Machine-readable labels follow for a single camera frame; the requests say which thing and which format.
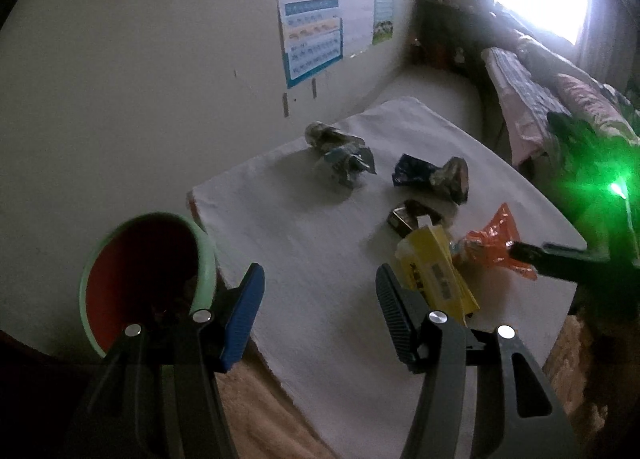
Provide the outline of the pink plaid bedding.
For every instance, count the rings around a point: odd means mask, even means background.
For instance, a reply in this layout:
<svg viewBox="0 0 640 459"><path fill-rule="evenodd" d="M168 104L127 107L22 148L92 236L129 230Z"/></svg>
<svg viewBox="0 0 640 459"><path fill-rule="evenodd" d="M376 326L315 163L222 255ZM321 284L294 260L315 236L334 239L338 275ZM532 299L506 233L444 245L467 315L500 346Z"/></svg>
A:
<svg viewBox="0 0 640 459"><path fill-rule="evenodd" d="M639 144L639 109L608 83L592 78L566 58L522 34L509 51L484 49L482 60L495 86L506 123L511 162L559 155L550 112L585 121L602 138Z"/></svg>

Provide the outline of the white cloth mat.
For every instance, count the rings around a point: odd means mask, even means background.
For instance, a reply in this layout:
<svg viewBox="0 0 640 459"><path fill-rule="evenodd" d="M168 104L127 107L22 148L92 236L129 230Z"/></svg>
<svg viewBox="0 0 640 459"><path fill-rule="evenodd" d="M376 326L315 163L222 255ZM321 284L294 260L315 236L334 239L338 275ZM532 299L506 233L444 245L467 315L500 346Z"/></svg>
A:
<svg viewBox="0 0 640 459"><path fill-rule="evenodd" d="M532 245L580 248L584 239L510 164L413 97L340 127L363 138L375 160L353 190L322 180L316 155L296 140L195 186L191 198L225 279L235 283L250 263L264 268L253 338L320 439L341 458L396 458L422 384L398 361L374 286L398 242L388 213L407 197L392 182L399 158L469 164L469 199L447 210L451 236L479 230L508 206Z"/></svg>

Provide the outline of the dark blue snack bag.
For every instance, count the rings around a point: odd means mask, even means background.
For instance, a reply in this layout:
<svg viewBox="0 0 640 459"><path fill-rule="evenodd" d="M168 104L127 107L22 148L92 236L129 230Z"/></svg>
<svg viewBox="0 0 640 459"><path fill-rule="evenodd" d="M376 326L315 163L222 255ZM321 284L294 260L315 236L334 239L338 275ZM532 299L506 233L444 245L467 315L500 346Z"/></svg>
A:
<svg viewBox="0 0 640 459"><path fill-rule="evenodd" d="M458 206L465 204L469 197L469 167L460 157L452 157L437 167L431 162L402 155L395 166L392 181L395 186L405 186Z"/></svg>

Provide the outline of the yellow paper box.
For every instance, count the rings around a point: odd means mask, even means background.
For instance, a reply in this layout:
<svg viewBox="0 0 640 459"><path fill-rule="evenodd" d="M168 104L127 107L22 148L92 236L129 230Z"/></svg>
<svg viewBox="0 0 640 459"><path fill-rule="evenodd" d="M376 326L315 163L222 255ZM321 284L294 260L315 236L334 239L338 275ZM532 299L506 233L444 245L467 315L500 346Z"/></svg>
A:
<svg viewBox="0 0 640 459"><path fill-rule="evenodd" d="M432 311L442 311L463 327L480 309L466 281L452 263L444 227L424 226L398 242L395 257L407 288L418 291Z"/></svg>

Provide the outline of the green red trash bin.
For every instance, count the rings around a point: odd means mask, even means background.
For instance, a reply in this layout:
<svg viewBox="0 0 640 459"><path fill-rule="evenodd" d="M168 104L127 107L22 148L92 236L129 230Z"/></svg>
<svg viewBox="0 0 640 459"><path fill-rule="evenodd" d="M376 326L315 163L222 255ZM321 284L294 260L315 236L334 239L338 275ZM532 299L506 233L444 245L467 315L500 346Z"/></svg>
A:
<svg viewBox="0 0 640 459"><path fill-rule="evenodd" d="M195 222L170 212L137 216L111 231L81 272L82 328L104 357L125 328L209 309L217 258Z"/></svg>

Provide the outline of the crumpled grey blue wrapper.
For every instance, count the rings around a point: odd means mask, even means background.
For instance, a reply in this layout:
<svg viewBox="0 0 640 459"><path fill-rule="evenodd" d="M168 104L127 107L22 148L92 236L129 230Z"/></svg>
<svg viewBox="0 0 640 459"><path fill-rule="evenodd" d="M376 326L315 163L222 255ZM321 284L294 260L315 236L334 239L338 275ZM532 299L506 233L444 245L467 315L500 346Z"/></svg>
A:
<svg viewBox="0 0 640 459"><path fill-rule="evenodd" d="M352 190L361 174L376 174L372 150L359 136L316 121L308 124L304 138L319 155L314 164L318 178Z"/></svg>

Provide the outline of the blue wall poster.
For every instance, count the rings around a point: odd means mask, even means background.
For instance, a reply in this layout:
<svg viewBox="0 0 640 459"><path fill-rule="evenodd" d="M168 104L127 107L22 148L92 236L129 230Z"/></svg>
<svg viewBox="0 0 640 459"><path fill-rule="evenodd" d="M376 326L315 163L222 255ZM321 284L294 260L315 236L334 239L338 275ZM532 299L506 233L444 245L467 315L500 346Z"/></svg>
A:
<svg viewBox="0 0 640 459"><path fill-rule="evenodd" d="M286 85L343 58L341 0L278 0Z"/></svg>

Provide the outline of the orange plastic wrapper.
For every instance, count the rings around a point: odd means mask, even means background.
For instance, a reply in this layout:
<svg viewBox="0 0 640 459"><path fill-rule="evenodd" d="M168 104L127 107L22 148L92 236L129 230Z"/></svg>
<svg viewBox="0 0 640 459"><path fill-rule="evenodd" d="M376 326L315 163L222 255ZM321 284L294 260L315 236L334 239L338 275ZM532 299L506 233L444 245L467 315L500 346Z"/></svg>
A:
<svg viewBox="0 0 640 459"><path fill-rule="evenodd" d="M510 256L509 250L521 237L509 206L503 202L488 224L478 231L450 243L452 262L456 265L502 267L529 280L536 280L532 265Z"/></svg>

